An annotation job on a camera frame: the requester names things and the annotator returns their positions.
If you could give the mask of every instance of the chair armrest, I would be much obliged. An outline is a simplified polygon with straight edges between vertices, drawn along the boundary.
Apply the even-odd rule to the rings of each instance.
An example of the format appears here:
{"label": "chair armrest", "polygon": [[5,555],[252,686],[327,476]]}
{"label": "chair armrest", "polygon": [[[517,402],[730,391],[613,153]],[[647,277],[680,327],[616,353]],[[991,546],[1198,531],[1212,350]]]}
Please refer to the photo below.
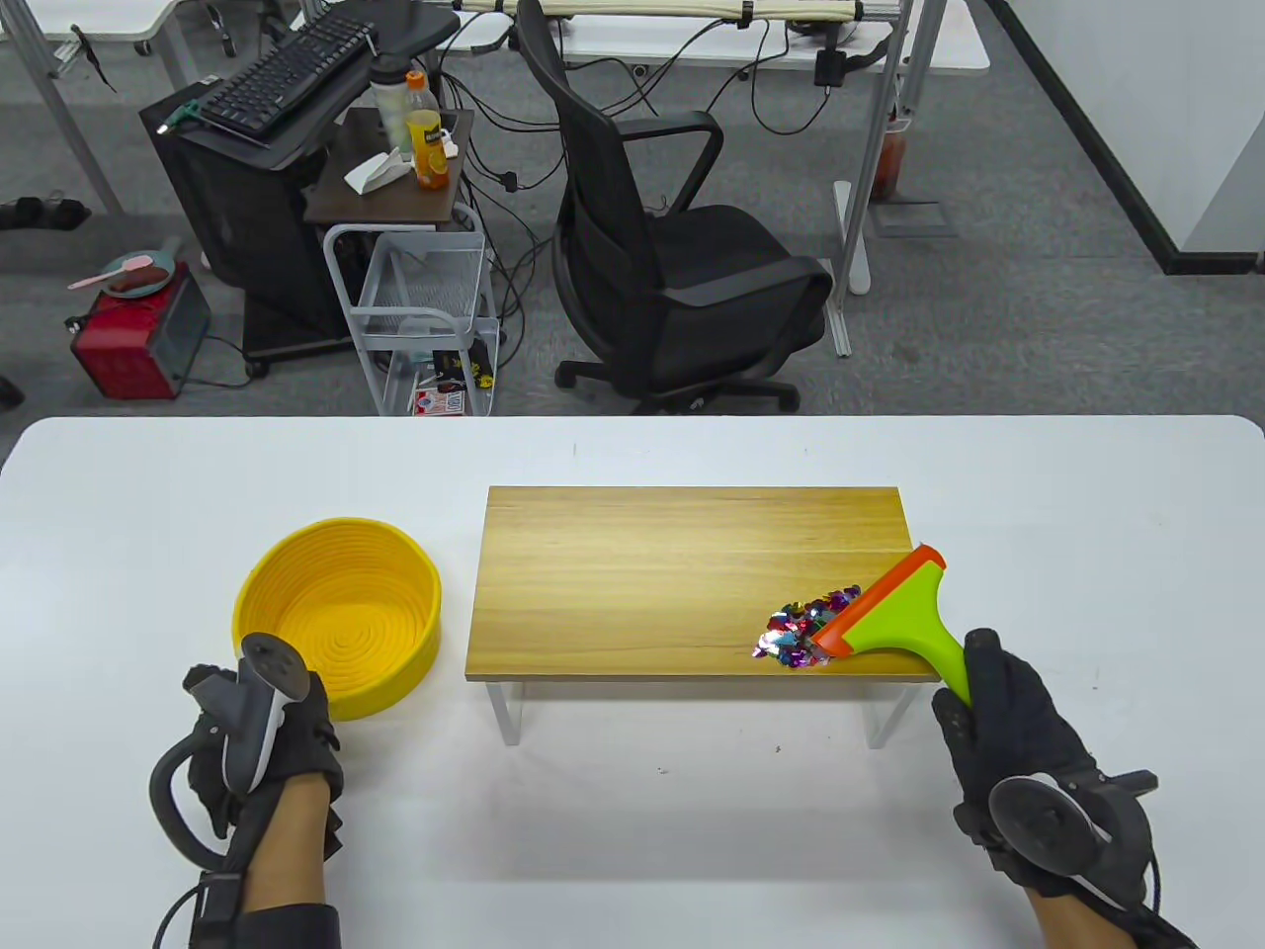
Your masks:
{"label": "chair armrest", "polygon": [[615,128],[625,142],[640,138],[663,138],[664,135],[683,135],[687,132],[707,132],[725,137],[720,123],[711,113],[677,113],[676,115],[657,115],[653,119],[616,119]]}
{"label": "chair armrest", "polygon": [[683,135],[689,132],[707,133],[707,144],[703,146],[702,154],[694,162],[694,167],[691,170],[689,177],[686,178],[686,183],[681,186],[681,194],[672,202],[668,214],[679,214],[689,208],[689,202],[694,200],[698,189],[703,186],[703,181],[707,180],[712,166],[716,164],[716,159],[720,157],[720,149],[725,146],[725,132],[721,129],[720,123],[708,113],[694,111],[660,115],[654,119],[624,119],[616,120],[615,128],[619,130],[620,138],[625,142]]}
{"label": "chair armrest", "polygon": [[783,261],[767,263],[753,271],[735,273],[731,277],[710,280],[706,283],[697,283],[692,287],[668,287],[663,291],[673,305],[686,310],[706,310],[710,306],[720,306],[731,300],[740,300],[744,296],[760,294],[765,290],[794,283],[798,280],[820,278],[831,281],[832,277],[822,270],[812,257],[787,257]]}

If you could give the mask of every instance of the orange squeegee blade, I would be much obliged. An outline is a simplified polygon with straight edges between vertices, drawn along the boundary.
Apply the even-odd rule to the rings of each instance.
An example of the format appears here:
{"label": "orange squeegee blade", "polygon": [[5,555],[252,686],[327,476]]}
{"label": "orange squeegee blade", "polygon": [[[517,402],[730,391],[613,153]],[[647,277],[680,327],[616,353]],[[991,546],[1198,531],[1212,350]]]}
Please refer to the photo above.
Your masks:
{"label": "orange squeegee blade", "polygon": [[856,597],[846,610],[827,623],[826,628],[812,638],[812,642],[836,659],[851,655],[853,648],[848,644],[848,633],[927,563],[934,563],[940,569],[947,568],[945,558],[940,555],[939,550],[927,544],[920,544],[903,561],[879,577],[874,586]]}

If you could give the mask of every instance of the black baseboard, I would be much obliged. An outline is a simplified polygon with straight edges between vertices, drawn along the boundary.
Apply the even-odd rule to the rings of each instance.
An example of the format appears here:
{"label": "black baseboard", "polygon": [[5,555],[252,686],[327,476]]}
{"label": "black baseboard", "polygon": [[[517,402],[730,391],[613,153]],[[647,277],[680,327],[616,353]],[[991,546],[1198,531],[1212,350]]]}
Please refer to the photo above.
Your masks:
{"label": "black baseboard", "polygon": [[1063,115],[1064,121],[1068,123],[1068,128],[1071,129],[1071,134],[1077,137],[1080,147],[1085,149],[1085,154],[1089,156],[1089,161],[1094,163],[1098,168],[1098,173],[1103,176],[1103,181],[1107,182],[1107,187],[1111,189],[1116,200],[1120,201],[1121,209],[1128,216],[1130,223],[1133,225],[1135,230],[1146,248],[1155,257],[1155,262],[1160,264],[1160,270],[1169,275],[1188,275],[1188,273],[1251,273],[1256,270],[1256,254],[1254,253],[1187,253],[1179,251],[1176,244],[1173,243],[1173,238],[1169,237],[1169,232],[1164,229],[1160,219],[1155,216],[1155,211],[1142,197],[1142,192],[1137,190],[1133,185],[1132,178],[1128,177],[1128,172],[1117,161],[1116,156],[1112,154],[1111,148],[1103,140],[1103,137],[1098,134],[1093,123],[1089,121],[1089,116],[1085,115],[1084,110],[1073,99],[1071,92],[1068,87],[1063,85],[1063,80],[1050,66],[1049,59],[1037,49],[1032,37],[1020,23],[1018,16],[1015,15],[1015,10],[1011,9],[1007,0],[984,0],[993,15],[997,16],[998,22],[1002,24],[1002,29],[1015,43],[1015,48],[1018,49],[1023,62],[1036,76],[1036,81],[1041,84],[1041,89],[1045,94],[1050,96],[1050,101],[1054,102],[1054,108],[1059,110]]}

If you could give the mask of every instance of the bottle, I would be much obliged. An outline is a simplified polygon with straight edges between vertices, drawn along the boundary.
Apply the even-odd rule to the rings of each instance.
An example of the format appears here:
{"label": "bottle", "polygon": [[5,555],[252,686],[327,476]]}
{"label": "bottle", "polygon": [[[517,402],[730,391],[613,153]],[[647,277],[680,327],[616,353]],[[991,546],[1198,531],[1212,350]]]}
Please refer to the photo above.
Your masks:
{"label": "bottle", "polygon": [[412,164],[417,170],[417,183],[426,191],[443,191],[448,187],[449,176],[439,113],[419,109],[409,113],[406,121],[412,135]]}
{"label": "bottle", "polygon": [[901,162],[904,161],[904,149],[908,147],[904,140],[908,128],[908,119],[898,119],[894,114],[888,119],[887,132],[883,134],[883,151],[879,153],[878,171],[874,175],[874,187],[870,189],[872,201],[887,201],[896,194],[897,182],[901,180]]}
{"label": "bottle", "polygon": [[404,156],[412,154],[412,139],[405,123],[409,114],[407,75],[409,61],[402,56],[378,53],[369,65],[369,85],[373,87],[373,101],[378,105],[387,142]]}
{"label": "bottle", "polygon": [[414,70],[405,77],[405,81],[409,84],[409,111],[415,113],[423,109],[430,109],[433,113],[439,111],[439,100],[430,91],[430,80],[423,70]]}

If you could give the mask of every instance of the white wall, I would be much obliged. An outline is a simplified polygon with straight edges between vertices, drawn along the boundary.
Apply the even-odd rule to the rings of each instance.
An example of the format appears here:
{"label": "white wall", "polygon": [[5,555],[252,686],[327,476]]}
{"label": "white wall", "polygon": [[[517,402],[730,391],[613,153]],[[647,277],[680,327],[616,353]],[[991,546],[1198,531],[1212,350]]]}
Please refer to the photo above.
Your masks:
{"label": "white wall", "polygon": [[1265,248],[1265,137],[1206,219],[1265,116],[1265,3],[1009,3],[1179,249]]}

